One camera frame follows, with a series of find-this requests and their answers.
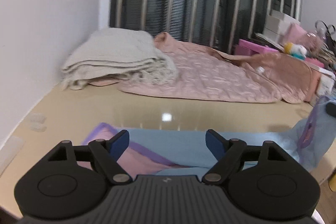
table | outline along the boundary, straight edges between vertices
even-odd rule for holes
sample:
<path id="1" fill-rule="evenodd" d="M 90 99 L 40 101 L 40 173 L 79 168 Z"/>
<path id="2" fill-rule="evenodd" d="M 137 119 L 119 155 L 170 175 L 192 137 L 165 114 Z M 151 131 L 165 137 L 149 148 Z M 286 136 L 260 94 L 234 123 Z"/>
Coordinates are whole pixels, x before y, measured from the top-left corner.
<path id="1" fill-rule="evenodd" d="M 212 102 L 168 99 L 120 92 L 115 86 L 87 86 L 83 90 L 61 91 L 56 86 L 32 110 L 47 117 L 45 132 L 29 129 L 25 119 L 14 135 L 25 145 L 0 177 L 0 206 L 20 218 L 13 196 L 16 182 L 61 140 L 80 145 L 100 122 L 116 127 L 166 130 L 212 128 L 228 132 L 285 131 L 308 116 L 309 104 L 273 104 Z"/>

blue fabric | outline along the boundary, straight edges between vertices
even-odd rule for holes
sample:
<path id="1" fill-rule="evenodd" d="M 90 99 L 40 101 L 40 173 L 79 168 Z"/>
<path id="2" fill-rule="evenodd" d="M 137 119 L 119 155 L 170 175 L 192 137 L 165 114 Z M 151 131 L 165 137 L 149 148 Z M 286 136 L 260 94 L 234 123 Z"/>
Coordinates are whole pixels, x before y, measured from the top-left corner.
<path id="1" fill-rule="evenodd" d="M 316 125 L 312 140 L 305 148 L 298 146 L 307 119 L 299 121 L 286 132 L 268 133 L 230 133 L 219 132 L 226 139 L 238 138 L 248 145 L 262 145 L 265 140 L 272 140 L 280 145 L 296 161 L 308 171 L 315 168 L 327 152 L 336 137 L 336 118 L 329 116 L 325 105 L 335 99 L 324 98 L 315 106 Z M 169 131 L 148 130 L 140 128 L 128 129 L 130 140 L 136 142 L 168 160 L 184 166 L 195 168 L 168 169 L 158 172 L 158 175 L 204 175 L 216 162 L 216 158 L 208 150 L 205 143 L 205 132 L 201 131 Z"/>

folded white towel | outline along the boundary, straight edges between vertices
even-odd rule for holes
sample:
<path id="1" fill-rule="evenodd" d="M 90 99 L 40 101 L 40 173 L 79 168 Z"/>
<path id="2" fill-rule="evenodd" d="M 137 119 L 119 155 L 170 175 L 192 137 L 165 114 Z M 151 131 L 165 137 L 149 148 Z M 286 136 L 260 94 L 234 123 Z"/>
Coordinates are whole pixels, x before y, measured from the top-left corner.
<path id="1" fill-rule="evenodd" d="M 106 28 L 93 33 L 65 62 L 63 88 L 82 89 L 94 78 L 111 75 L 150 84 L 174 81 L 177 69 L 144 31 Z"/>

plush toy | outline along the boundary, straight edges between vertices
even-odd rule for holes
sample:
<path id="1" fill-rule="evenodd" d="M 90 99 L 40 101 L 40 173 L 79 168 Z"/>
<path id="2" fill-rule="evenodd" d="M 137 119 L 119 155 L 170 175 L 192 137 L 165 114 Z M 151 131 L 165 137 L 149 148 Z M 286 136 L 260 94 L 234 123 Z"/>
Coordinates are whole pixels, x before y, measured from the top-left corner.
<path id="1" fill-rule="evenodd" d="M 302 60 L 306 59 L 307 49 L 302 45 L 296 45 L 291 42 L 287 42 L 283 47 L 283 51 L 286 54 L 289 54 L 298 59 L 302 59 Z"/>

pink box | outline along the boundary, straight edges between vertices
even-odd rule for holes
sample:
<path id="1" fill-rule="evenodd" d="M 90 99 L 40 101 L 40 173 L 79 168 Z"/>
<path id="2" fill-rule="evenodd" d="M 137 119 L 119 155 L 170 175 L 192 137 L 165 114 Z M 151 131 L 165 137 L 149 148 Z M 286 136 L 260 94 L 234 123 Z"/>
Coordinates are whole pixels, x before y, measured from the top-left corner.
<path id="1" fill-rule="evenodd" d="M 269 52 L 278 52 L 278 50 L 267 47 L 261 46 L 258 44 L 254 44 L 252 42 L 246 41 L 244 39 L 239 39 L 238 45 L 236 45 L 235 55 L 247 55 L 251 56 L 254 54 L 264 54 Z"/>

